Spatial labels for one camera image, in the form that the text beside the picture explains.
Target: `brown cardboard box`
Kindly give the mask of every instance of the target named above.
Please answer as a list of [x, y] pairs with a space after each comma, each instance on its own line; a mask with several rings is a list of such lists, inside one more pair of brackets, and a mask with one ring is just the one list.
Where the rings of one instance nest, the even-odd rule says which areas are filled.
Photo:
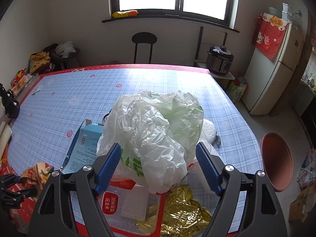
[[315, 205], [315, 197], [316, 184], [312, 184], [300, 191], [297, 198], [290, 205], [289, 221], [301, 219], [304, 222]]

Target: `blue plaid tablecloth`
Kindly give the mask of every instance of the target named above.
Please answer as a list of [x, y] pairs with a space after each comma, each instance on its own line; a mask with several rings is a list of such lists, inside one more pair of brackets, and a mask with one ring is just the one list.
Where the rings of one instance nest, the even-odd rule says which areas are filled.
[[[102, 122], [119, 96], [144, 89], [160, 93], [180, 90], [195, 95], [204, 118], [215, 124], [222, 139], [221, 146], [214, 148], [223, 162], [241, 172], [263, 169], [255, 135], [209, 74], [166, 69], [97, 69], [45, 76], [36, 87], [39, 86], [41, 90], [28, 95], [21, 104], [20, 115], [12, 126], [8, 162], [19, 175], [36, 162], [59, 168], [85, 119]], [[204, 194], [203, 187], [190, 180], [193, 177], [189, 175], [185, 181], [191, 185], [194, 198], [213, 213], [218, 198]], [[238, 230], [244, 202], [245, 193], [241, 192], [230, 231]], [[83, 223], [79, 204], [73, 205], [76, 220]]]

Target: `window sill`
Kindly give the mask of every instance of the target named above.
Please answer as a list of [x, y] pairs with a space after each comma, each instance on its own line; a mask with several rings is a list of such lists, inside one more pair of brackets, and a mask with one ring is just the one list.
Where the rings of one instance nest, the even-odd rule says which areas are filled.
[[220, 25], [218, 23], [214, 23], [214, 22], [210, 22], [210, 21], [206, 21], [206, 20], [198, 20], [198, 19], [195, 19], [195, 18], [176, 16], [176, 15], [138, 15], [138, 16], [131, 16], [131, 17], [123, 17], [123, 18], [111, 18], [109, 20], [102, 20], [102, 23], [116, 21], [116, 20], [143, 19], [143, 18], [165, 18], [165, 19], [190, 20], [190, 21], [195, 21], [195, 22], [199, 22], [199, 23], [205, 23], [205, 24], [217, 26], [217, 27], [220, 27], [220, 28], [224, 28], [224, 29], [227, 29], [227, 30], [239, 33], [239, 31], [236, 30], [236, 29], [232, 29], [230, 27], [227, 27], [227, 26], [224, 26], [224, 25]]

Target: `floor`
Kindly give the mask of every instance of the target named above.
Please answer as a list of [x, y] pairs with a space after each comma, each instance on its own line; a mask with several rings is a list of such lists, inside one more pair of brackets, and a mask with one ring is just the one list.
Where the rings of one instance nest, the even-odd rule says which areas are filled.
[[247, 124], [252, 129], [259, 142], [265, 133], [275, 131], [281, 134], [290, 146], [294, 158], [293, 179], [287, 189], [277, 193], [276, 195], [279, 199], [284, 214], [288, 236], [292, 236], [292, 227], [288, 222], [290, 203], [296, 199], [296, 196], [300, 191], [298, 183], [296, 182], [296, 177], [298, 174], [298, 170], [301, 167], [303, 160], [305, 159], [306, 153], [310, 150], [310, 145], [304, 133], [304, 130], [297, 116], [291, 108], [287, 108], [278, 116], [269, 117], [268, 115], [250, 115], [242, 101], [237, 103], [236, 107], [239, 110], [240, 114], [246, 120]]

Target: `red bucket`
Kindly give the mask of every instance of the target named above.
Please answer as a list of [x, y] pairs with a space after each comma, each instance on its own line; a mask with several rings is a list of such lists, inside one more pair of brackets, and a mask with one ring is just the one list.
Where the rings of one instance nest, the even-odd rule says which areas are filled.
[[285, 190], [293, 178], [293, 155], [284, 140], [276, 132], [266, 133], [260, 140], [263, 167], [275, 191]]

